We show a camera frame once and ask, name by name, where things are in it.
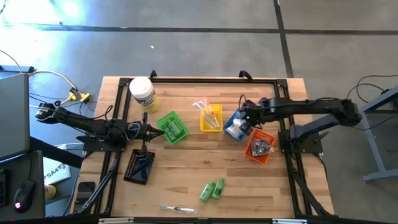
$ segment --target blue box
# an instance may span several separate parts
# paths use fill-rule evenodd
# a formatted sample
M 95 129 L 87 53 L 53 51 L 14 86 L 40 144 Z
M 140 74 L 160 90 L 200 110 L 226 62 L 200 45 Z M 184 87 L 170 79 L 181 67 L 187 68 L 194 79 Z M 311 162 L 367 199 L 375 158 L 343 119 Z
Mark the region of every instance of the blue box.
M 231 136 L 233 139 L 236 139 L 241 142 L 244 139 L 244 134 L 241 134 L 238 138 L 236 138 L 236 137 L 232 136 L 229 132 L 226 131 L 226 129 L 229 128 L 234 123 L 235 118 L 239 118 L 238 110 L 236 110 L 235 113 L 231 116 L 231 118 L 227 121 L 227 123 L 224 125 L 223 129 L 226 134 Z

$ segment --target green spray bottle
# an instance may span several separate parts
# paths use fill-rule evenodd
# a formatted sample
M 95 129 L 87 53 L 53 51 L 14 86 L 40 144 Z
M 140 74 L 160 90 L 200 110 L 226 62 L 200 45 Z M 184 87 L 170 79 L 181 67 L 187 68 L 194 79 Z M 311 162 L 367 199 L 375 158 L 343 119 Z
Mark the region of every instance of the green spray bottle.
M 214 189 L 214 182 L 210 181 L 208 184 L 206 184 L 205 189 L 203 189 L 203 192 L 200 194 L 199 199 L 202 202 L 207 202 L 210 198 L 211 193 L 213 192 Z
M 212 197 L 215 199 L 220 199 L 223 189 L 224 189 L 224 178 L 220 178 L 217 181 L 216 188 L 214 189 Z

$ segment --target white jar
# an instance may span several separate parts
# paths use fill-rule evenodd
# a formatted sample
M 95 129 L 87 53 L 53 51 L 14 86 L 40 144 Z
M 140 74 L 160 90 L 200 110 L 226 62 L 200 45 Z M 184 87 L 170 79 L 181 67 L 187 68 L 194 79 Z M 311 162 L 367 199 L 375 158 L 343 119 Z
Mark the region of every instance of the white jar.
M 159 108 L 152 82 L 147 77 L 137 77 L 130 82 L 130 92 L 144 112 L 153 113 Z

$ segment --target computer mouse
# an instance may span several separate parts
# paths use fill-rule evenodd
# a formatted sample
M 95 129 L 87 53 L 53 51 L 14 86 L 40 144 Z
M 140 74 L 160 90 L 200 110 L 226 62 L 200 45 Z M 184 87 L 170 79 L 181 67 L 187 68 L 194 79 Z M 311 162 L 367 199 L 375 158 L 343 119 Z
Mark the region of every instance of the computer mouse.
M 21 184 L 14 196 L 14 210 L 22 213 L 28 211 L 32 205 L 35 182 L 27 180 Z

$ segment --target paper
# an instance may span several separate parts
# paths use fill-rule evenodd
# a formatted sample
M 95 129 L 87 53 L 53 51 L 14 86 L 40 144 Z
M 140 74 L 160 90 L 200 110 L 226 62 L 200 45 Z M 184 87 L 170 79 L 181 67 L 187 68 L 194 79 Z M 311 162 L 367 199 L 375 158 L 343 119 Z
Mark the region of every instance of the paper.
M 60 145 L 59 149 L 66 149 L 66 145 Z M 70 167 L 62 164 L 59 161 L 43 158 L 43 170 L 44 170 L 44 184 L 54 184 L 70 178 Z

